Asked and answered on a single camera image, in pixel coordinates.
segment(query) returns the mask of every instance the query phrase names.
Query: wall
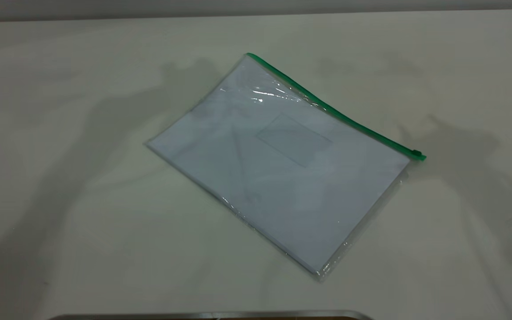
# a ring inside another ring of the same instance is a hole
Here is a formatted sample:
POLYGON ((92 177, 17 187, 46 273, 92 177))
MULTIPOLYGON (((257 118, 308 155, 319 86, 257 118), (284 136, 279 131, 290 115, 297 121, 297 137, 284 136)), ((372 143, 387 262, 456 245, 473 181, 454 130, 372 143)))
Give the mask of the wall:
POLYGON ((0 0, 0 20, 512 8, 512 0, 0 0))

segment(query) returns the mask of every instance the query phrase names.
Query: zipper pouch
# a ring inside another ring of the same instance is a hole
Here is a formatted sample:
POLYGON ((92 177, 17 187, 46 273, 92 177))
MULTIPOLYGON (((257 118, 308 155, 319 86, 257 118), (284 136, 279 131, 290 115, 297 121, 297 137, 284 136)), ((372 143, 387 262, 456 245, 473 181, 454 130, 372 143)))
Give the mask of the zipper pouch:
POLYGON ((146 145, 319 280, 425 159, 252 53, 146 145))

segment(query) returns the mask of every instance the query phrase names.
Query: metal edge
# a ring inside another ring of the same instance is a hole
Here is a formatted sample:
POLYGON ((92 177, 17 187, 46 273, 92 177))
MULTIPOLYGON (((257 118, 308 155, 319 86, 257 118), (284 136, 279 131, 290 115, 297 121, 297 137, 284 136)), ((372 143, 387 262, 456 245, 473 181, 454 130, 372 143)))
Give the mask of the metal edge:
POLYGON ((307 316, 344 316, 358 320, 373 320, 352 310, 333 311, 285 311, 285 312, 192 312, 167 314, 65 314, 49 320, 164 320, 164 319, 226 319, 226 318, 297 318, 307 316))

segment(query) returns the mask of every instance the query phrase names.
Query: green zipper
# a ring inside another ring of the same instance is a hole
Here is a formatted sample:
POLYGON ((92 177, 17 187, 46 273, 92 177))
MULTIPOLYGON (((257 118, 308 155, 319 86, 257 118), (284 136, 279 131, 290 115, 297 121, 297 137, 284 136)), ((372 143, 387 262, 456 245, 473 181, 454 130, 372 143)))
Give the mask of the green zipper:
POLYGON ((343 115, 343 113, 337 111, 334 107, 331 107, 331 105, 323 102, 318 97, 315 97, 315 95, 313 93, 309 92, 307 89, 302 87, 299 83, 297 83, 296 81, 293 81, 293 79, 291 79, 290 77, 285 75, 282 71, 279 71, 278 69, 276 69, 275 67, 270 65, 268 62, 264 61, 262 58, 256 56, 254 53, 246 53, 246 55, 251 57, 252 59, 256 60, 256 62, 260 63, 260 65, 262 65, 262 67, 272 71, 272 73, 274 73, 274 75, 276 75, 278 78, 282 79, 283 81, 286 81, 286 83, 288 83, 292 87, 296 88, 297 90, 301 91, 301 93, 303 93, 303 95, 305 95, 305 97, 309 101, 319 105, 319 107, 321 107, 323 110, 325 110, 325 112, 329 113, 331 116, 345 122, 349 126, 359 130, 360 132, 366 134, 367 136, 370 136, 371 138, 374 138, 374 139, 382 142, 383 144, 386 144, 387 146, 395 149, 396 151, 402 152, 403 154, 409 156, 410 158, 413 158, 415 160, 420 160, 420 161, 425 160, 426 156, 424 156, 422 154, 422 152, 419 152, 418 150, 409 149, 409 148, 403 146, 402 144, 399 144, 398 142, 394 142, 394 141, 388 139, 387 137, 372 131, 371 129, 367 128, 366 126, 363 126, 363 125, 351 120, 346 115, 343 115))

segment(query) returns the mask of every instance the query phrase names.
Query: table surface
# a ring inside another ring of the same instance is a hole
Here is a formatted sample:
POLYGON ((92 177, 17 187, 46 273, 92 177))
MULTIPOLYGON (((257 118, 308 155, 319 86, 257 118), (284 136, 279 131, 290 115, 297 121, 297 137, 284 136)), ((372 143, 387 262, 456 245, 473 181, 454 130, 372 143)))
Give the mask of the table surface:
POLYGON ((0 320, 512 319, 512 10, 0 23, 0 320), (315 281, 144 147, 253 52, 428 155, 315 281))

